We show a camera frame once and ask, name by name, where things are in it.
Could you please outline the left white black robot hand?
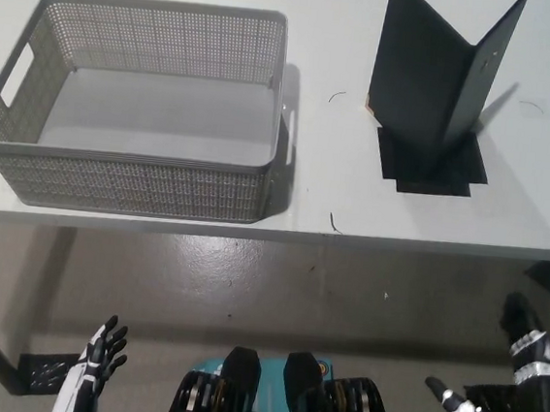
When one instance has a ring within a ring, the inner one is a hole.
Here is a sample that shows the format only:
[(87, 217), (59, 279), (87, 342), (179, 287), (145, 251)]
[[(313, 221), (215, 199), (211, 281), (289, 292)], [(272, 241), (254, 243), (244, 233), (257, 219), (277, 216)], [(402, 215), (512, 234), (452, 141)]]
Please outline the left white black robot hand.
[(117, 368), (128, 360), (121, 354), (127, 344), (127, 326), (115, 329), (113, 315), (88, 340), (69, 369), (51, 412), (97, 412), (98, 400)]

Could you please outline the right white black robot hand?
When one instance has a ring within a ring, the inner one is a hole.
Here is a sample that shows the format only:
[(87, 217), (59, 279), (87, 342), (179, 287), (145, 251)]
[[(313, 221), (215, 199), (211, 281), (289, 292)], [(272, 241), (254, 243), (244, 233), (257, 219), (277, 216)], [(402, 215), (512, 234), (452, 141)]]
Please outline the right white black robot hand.
[(513, 368), (511, 395), (501, 400), (500, 386), (477, 385), (480, 396), (491, 396), (478, 404), (437, 377), (426, 377), (426, 386), (445, 412), (550, 412), (550, 336), (524, 294), (512, 292), (505, 298), (500, 325)]

